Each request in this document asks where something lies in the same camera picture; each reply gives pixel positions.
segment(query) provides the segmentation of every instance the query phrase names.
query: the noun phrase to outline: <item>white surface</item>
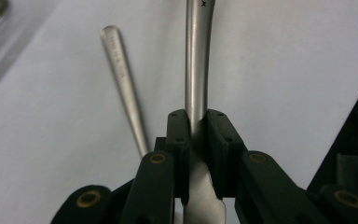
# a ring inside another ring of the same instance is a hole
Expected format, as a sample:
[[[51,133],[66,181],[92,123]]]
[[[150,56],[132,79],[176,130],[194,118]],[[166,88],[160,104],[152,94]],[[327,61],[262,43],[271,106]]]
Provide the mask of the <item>white surface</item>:
[[[186,1],[11,7],[0,24],[0,223],[49,223],[73,191],[115,189],[140,161],[101,29],[121,28],[154,143],[184,107]],[[358,1],[217,1],[211,44],[209,107],[305,188],[358,98]]]

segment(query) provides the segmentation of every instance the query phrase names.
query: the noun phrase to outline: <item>screw hole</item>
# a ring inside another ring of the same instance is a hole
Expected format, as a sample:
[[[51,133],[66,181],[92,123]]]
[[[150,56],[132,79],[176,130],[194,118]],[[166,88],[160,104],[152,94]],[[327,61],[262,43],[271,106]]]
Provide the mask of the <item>screw hole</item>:
[[[358,208],[358,196],[350,193],[349,191],[346,191],[344,189],[338,190],[334,192],[334,197],[336,197],[339,202],[349,207]]]
[[[163,154],[156,154],[150,157],[150,161],[155,164],[160,164],[166,160]]]
[[[267,157],[265,157],[262,154],[255,153],[255,154],[251,154],[249,157],[251,161],[255,163],[266,163],[268,161]]]
[[[98,203],[101,200],[101,193],[98,190],[90,190],[82,193],[76,201],[78,207],[87,208]]]

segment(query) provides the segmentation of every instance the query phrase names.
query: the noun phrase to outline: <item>metal utensil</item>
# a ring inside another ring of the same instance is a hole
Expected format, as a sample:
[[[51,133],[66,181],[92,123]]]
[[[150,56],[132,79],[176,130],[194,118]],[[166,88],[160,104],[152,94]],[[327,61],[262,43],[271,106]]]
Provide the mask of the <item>metal utensil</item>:
[[[190,200],[185,207],[185,223],[226,222],[226,207],[216,198],[208,167],[202,159],[213,8],[214,0],[187,0],[186,112],[193,150],[190,154]]]
[[[130,68],[127,63],[118,28],[112,25],[103,28],[101,30],[101,40],[103,41],[108,61],[112,67],[118,91],[126,109],[139,153],[143,157],[146,153],[150,152],[150,150],[147,144],[145,127],[142,122],[142,114],[139,109],[138,99],[133,87]]]

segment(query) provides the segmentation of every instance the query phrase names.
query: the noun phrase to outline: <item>black machine part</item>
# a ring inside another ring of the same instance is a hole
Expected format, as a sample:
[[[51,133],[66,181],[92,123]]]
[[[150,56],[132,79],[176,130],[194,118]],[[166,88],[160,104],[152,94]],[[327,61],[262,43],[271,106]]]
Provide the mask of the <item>black machine part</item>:
[[[358,103],[307,190],[269,155],[248,151],[228,117],[206,116],[204,158],[218,199],[235,198],[240,223],[358,223]],[[62,205],[53,224],[173,223],[173,198],[188,202],[190,131],[185,110],[168,116],[136,177],[111,191],[87,186]]]

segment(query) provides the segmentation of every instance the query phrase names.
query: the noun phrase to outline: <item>metal spoon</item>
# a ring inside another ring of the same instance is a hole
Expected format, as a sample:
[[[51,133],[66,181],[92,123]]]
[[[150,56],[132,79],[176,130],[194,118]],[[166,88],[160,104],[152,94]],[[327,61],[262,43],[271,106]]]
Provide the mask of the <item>metal spoon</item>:
[[[126,108],[127,117],[130,121],[139,153],[141,157],[143,157],[146,153],[150,152],[150,149],[147,144],[145,127],[142,122],[142,113],[139,109],[130,68],[127,63],[118,28],[112,25],[103,28],[101,30],[101,40],[103,41],[103,46],[111,65],[122,103]]]
[[[225,204],[216,198],[202,157],[205,147],[208,60],[214,0],[187,0],[186,13],[186,112],[190,121],[190,199],[185,223],[225,223]]]

